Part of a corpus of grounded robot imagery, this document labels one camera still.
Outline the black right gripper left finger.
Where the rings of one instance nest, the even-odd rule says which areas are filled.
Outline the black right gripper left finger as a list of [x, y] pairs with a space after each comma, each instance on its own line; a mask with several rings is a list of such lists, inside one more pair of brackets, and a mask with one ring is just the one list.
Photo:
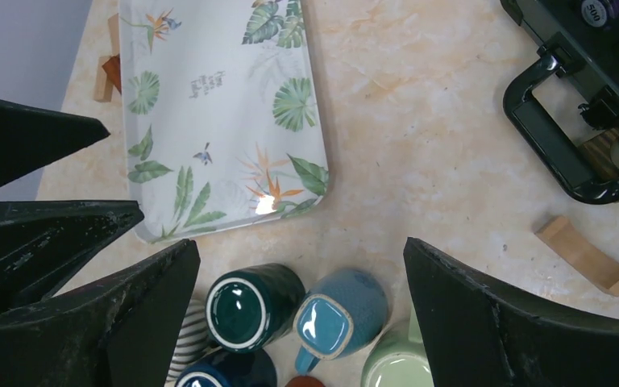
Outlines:
[[199, 264], [196, 243], [183, 239], [0, 315], [0, 386], [162, 386]]

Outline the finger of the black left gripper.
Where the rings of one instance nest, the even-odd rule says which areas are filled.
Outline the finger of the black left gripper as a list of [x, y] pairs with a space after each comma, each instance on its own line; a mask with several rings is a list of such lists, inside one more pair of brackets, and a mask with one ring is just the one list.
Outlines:
[[0, 202], [0, 314], [51, 298], [143, 218], [136, 201]]
[[0, 187], [109, 136], [98, 119], [0, 99]]

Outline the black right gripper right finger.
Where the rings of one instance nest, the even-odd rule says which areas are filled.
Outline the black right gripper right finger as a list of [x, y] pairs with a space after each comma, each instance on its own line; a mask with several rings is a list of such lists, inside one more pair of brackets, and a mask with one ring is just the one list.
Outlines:
[[437, 386], [619, 386], [619, 319], [541, 298], [414, 237], [403, 258]]

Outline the light green mug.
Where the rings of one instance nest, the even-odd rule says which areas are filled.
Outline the light green mug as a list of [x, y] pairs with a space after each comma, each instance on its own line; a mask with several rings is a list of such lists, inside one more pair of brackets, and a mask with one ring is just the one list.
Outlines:
[[434, 386], [430, 362], [413, 307], [409, 319], [394, 324], [371, 350], [363, 367], [360, 385]]

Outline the light blue mug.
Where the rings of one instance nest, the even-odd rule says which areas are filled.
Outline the light blue mug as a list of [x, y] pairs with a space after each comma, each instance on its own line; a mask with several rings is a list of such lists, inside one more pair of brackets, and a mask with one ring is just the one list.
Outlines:
[[369, 345], [388, 321], [388, 298], [369, 272], [341, 268], [306, 294], [293, 320], [301, 346], [295, 370], [307, 375], [322, 360], [349, 356]]

